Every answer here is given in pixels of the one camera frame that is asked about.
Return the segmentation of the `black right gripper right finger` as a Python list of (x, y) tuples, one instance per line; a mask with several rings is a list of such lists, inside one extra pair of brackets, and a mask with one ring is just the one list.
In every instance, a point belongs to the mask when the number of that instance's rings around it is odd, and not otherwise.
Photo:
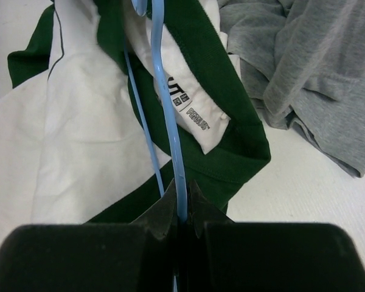
[(195, 180), (191, 180), (188, 187), (188, 222), (195, 237), (202, 236), (207, 223), (233, 223), (225, 213), (203, 195)]

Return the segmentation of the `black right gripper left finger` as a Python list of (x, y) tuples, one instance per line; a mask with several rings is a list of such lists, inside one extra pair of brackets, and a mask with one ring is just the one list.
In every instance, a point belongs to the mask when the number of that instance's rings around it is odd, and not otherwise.
[(175, 239), (177, 228), (176, 183), (172, 179), (165, 194), (121, 231), (124, 238)]

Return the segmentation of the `green and white t shirt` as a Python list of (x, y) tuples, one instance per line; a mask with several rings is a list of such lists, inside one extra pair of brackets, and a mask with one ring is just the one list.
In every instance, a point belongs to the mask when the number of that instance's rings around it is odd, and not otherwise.
[[(173, 179), (151, 60), (151, 13), (130, 1), (52, 1), (13, 52), (0, 98), (0, 245), (24, 224), (125, 223)], [(218, 208), (271, 159), (226, 52), (217, 1), (166, 1), (162, 62), (187, 179)]]

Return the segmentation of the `blue wire hanger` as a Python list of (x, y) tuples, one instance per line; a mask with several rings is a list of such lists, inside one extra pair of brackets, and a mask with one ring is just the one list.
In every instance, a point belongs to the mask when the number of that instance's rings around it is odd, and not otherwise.
[[(145, 16), (147, 13), (147, 1), (131, 1), (131, 4), (135, 12), (139, 16)], [(183, 155), (181, 150), (181, 143), (178, 133), (178, 127), (175, 119), (174, 107), (170, 98), (169, 89), (167, 87), (167, 80), (164, 73), (161, 54), (162, 43), (162, 30), (164, 23), (164, 1), (151, 1), (151, 16), (152, 16), (152, 29), (151, 29), (151, 57), (153, 62), (153, 69), (157, 86), (159, 89), (159, 96), (161, 97), (165, 125), (167, 129), (167, 135), (170, 145), (170, 151), (173, 162), (173, 173), (176, 187), (176, 206), (178, 217), (178, 238), (176, 247), (176, 256), (178, 259), (178, 269), (175, 272), (173, 291), (188, 291), (188, 273), (187, 263), (185, 258), (185, 239), (187, 231), (188, 220), (188, 193), (186, 185), (186, 174), (184, 170)], [(147, 121), (145, 118), (144, 110), (142, 108), (141, 100), (137, 90), (136, 82), (134, 79), (133, 69), (131, 67), (130, 58), (128, 56), (128, 49), (126, 41), (124, 41), (124, 56), (128, 69), (128, 77), (131, 82), (131, 88), (133, 90), (134, 98), (136, 100), (137, 109), (141, 118), (142, 126), (145, 133), (148, 149), (150, 151), (151, 161), (155, 170), (156, 179), (158, 182), (159, 193), (164, 196), (164, 186), (162, 183), (161, 172), (159, 170), (158, 158), (151, 140), (150, 132), (148, 129)]]

